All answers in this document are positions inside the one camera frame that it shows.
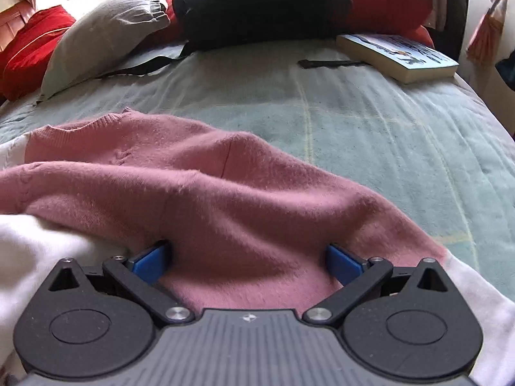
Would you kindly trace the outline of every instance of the black backpack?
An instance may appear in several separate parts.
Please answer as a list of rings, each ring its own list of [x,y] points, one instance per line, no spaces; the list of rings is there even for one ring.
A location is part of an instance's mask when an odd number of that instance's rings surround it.
[[[495,67],[508,87],[515,91],[515,51],[508,59],[499,61]]]
[[[191,50],[343,33],[352,0],[173,0]]]

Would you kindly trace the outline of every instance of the book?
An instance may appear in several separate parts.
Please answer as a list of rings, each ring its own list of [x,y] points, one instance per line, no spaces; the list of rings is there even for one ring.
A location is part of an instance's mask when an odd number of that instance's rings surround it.
[[[397,35],[340,35],[336,46],[404,84],[452,77],[458,69],[458,63],[443,53]]]

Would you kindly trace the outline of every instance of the book cover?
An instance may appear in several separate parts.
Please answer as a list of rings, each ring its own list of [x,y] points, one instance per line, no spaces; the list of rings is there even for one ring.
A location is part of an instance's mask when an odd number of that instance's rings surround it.
[[[409,70],[457,67],[458,63],[441,52],[397,35],[343,35],[350,41],[372,49]]]

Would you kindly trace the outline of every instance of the orange tassel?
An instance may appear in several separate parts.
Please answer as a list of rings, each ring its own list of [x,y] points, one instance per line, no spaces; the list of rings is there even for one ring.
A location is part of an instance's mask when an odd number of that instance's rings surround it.
[[[504,24],[491,14],[486,14],[470,40],[467,58],[479,65],[492,63],[501,40],[503,26]]]

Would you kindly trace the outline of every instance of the red cushion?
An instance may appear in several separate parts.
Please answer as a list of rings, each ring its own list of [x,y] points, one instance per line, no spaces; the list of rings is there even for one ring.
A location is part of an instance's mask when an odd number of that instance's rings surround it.
[[[0,53],[0,93],[14,101],[37,90],[53,50],[73,23],[60,5],[35,13]]]
[[[138,45],[140,49],[148,49],[159,45],[165,45],[167,43],[180,42],[184,40],[183,29],[179,24],[179,20],[173,11],[172,0],[166,0],[168,3],[168,9],[166,15],[170,19],[170,25],[164,29],[157,30],[156,32],[148,35],[143,42]]]
[[[419,26],[414,30],[408,30],[403,33],[403,36],[411,39],[412,41],[421,43],[422,45],[429,46],[430,48],[435,48],[435,44],[429,35],[429,32],[423,26]]]
[[[350,33],[403,35],[425,22],[433,0],[352,0],[353,7],[340,21]]]

